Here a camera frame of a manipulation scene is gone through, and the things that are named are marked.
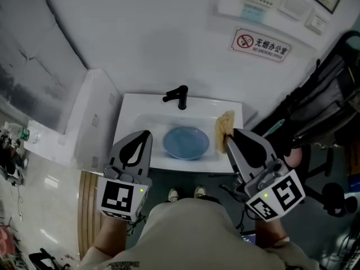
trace light switch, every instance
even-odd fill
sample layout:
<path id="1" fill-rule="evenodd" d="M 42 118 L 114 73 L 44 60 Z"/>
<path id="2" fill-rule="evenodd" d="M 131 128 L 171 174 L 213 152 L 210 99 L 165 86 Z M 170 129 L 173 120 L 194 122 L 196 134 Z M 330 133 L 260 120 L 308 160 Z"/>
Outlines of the light switch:
<path id="1" fill-rule="evenodd" d="M 282 0 L 278 10 L 294 19 L 301 20 L 310 11 L 310 4 L 305 0 Z"/>
<path id="2" fill-rule="evenodd" d="M 321 35 L 325 31 L 326 21 L 315 10 L 310 14 L 305 26 L 316 34 Z"/>

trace sponge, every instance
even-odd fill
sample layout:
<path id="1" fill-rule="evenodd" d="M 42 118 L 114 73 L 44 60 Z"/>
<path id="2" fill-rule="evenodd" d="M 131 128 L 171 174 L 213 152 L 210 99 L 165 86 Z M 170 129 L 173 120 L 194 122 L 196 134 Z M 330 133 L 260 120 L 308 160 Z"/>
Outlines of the sponge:
<path id="1" fill-rule="evenodd" d="M 224 140 L 226 135 L 234 135 L 234 111 L 226 111 L 215 123 L 215 139 L 221 153 L 226 153 Z"/>

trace black bag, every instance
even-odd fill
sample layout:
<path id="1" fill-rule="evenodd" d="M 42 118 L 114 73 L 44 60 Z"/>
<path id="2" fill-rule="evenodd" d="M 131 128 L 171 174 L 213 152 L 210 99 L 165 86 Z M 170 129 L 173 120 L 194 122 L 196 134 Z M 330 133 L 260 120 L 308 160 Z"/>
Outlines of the black bag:
<path id="1" fill-rule="evenodd" d="M 263 135 L 278 121 L 283 125 L 268 136 L 288 156 L 292 148 L 308 145 L 334 133 L 360 112 L 360 52 L 346 32 L 306 83 L 293 91 L 253 132 Z"/>

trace black faucet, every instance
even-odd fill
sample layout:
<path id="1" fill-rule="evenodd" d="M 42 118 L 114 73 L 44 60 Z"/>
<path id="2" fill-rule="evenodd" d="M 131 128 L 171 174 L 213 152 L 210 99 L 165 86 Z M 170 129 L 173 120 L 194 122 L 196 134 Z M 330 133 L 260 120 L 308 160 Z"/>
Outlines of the black faucet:
<path id="1" fill-rule="evenodd" d="M 163 97 L 164 102 L 168 102 L 170 100 L 179 99 L 179 109 L 186 109 L 186 98 L 187 98 L 188 88 L 185 85 L 181 85 L 179 88 L 175 90 L 171 90 L 166 93 L 166 96 Z"/>

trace hand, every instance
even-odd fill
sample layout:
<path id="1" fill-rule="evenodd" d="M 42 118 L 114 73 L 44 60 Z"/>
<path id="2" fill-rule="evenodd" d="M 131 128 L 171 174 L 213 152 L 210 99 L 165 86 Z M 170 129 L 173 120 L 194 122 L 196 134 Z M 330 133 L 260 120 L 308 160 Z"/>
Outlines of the hand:
<path id="1" fill-rule="evenodd" d="M 118 255 L 125 250 L 127 226 L 127 221 L 106 217 L 93 246 L 108 256 Z"/>
<path id="2" fill-rule="evenodd" d="M 255 222 L 256 245 L 261 248 L 268 248 L 276 242 L 287 237 L 280 219 L 270 222 L 257 220 Z"/>

